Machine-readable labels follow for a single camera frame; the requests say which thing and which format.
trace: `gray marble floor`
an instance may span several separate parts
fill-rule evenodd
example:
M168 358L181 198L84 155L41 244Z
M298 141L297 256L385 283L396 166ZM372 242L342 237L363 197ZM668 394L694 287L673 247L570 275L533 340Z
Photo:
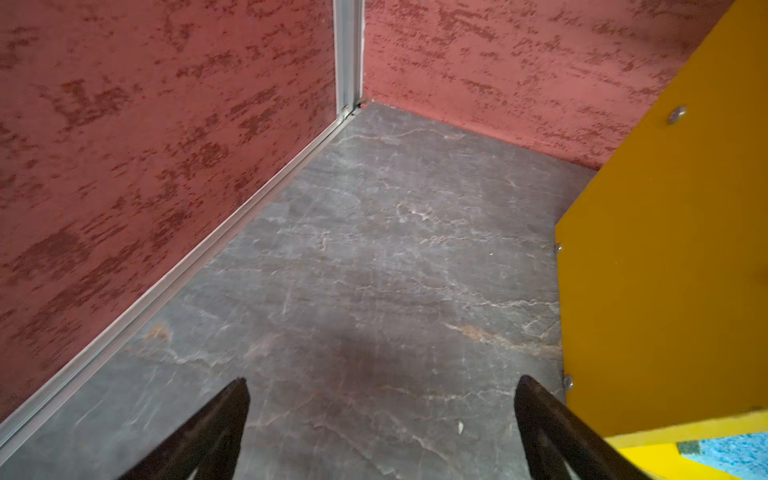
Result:
M371 105L2 467L114 478L238 376L237 478L528 478L553 231L594 172Z

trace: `yellow door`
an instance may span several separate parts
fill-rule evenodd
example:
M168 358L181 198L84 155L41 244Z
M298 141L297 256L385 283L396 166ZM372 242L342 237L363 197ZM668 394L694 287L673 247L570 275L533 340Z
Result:
M768 408L768 2L736 0L556 236L568 406L588 425Z

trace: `marble veining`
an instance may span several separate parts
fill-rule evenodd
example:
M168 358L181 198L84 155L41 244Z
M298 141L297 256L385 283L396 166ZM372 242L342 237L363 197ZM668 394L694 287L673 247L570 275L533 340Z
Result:
M593 171L371 104L2 467L113 478L247 378L237 478L528 478L554 224Z

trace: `metal baseboard trim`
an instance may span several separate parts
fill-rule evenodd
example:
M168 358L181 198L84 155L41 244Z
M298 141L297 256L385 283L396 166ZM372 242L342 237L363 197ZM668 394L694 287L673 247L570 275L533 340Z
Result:
M354 117L339 116L0 424L0 465L237 235Z

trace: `red wall texture spots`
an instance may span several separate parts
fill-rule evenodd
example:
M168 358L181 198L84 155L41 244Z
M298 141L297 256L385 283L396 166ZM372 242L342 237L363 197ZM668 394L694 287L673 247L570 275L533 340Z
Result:
M0 4L0 418L336 117L330 0Z
M368 0L374 101L587 167L732 0Z

